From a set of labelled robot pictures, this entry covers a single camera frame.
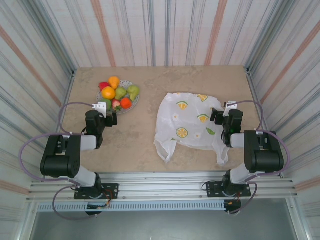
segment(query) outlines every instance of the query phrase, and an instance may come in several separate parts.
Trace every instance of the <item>plastic bag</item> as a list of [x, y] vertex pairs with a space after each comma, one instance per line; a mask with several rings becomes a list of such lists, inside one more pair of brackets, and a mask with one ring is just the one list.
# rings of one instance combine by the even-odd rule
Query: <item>plastic bag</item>
[[176, 144], [201, 150], [214, 150], [217, 163], [228, 162], [228, 150], [221, 140], [223, 128], [210, 121], [212, 108], [224, 111], [212, 96], [191, 93], [168, 93], [162, 101], [157, 119], [154, 144], [159, 156], [168, 163]]

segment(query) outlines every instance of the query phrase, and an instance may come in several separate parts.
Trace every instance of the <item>gray floor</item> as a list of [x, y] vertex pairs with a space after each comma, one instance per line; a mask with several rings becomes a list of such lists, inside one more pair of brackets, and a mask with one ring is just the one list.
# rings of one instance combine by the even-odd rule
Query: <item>gray floor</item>
[[[83, 213], [65, 213], [80, 217]], [[237, 216], [224, 211], [108, 212], [68, 221], [39, 213], [32, 240], [295, 240], [284, 199], [254, 200]]]

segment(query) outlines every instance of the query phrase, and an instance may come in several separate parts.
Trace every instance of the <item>green pear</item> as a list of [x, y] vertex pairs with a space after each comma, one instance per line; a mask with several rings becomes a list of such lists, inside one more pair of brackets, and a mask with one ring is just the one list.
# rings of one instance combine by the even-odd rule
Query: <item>green pear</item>
[[115, 90], [115, 99], [120, 101], [125, 95], [127, 94], [127, 90], [125, 90], [123, 87], [118, 87]]
[[129, 86], [129, 87], [127, 88], [126, 91], [129, 93], [129, 95], [130, 95], [130, 100], [133, 102], [133, 101], [136, 99], [136, 97], [138, 96], [138, 94], [139, 94], [139, 92], [140, 92], [140, 89], [139, 89], [139, 87], [136, 86], [136, 85], [131, 85], [131, 86]]

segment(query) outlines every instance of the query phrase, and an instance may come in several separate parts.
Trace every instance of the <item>beige marble surface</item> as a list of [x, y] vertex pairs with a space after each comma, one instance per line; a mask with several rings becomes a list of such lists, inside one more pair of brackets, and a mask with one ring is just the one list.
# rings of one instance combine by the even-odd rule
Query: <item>beige marble surface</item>
[[[98, 150], [81, 153], [81, 164], [94, 172], [175, 172], [228, 170], [244, 161], [242, 149], [230, 149], [229, 161], [221, 167], [214, 151], [197, 150], [177, 144], [168, 164], [158, 156], [154, 146], [159, 106], [167, 93], [186, 92], [216, 97], [226, 101], [252, 100], [242, 66], [191, 67], [101, 67], [80, 68], [76, 72], [69, 102], [95, 103], [99, 82], [110, 76], [131, 81], [140, 87], [137, 106], [118, 116], [118, 125], [107, 127]], [[259, 124], [256, 108], [243, 103], [242, 130], [253, 130]], [[90, 108], [71, 105], [63, 127], [79, 133], [85, 126]]]

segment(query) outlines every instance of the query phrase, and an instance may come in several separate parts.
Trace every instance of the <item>striped wall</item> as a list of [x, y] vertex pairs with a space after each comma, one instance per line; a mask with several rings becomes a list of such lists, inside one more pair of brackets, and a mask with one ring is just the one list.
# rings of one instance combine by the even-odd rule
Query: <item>striped wall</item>
[[[0, 1], [0, 239], [18, 227], [31, 179], [18, 163], [30, 138], [56, 130], [71, 72], [58, 62], [23, 0]], [[30, 144], [24, 164], [40, 175], [45, 139]]]
[[244, 65], [282, 0], [35, 0], [76, 68]]
[[320, 240], [320, 1], [292, 2], [252, 75], [269, 129], [291, 152], [285, 175]]

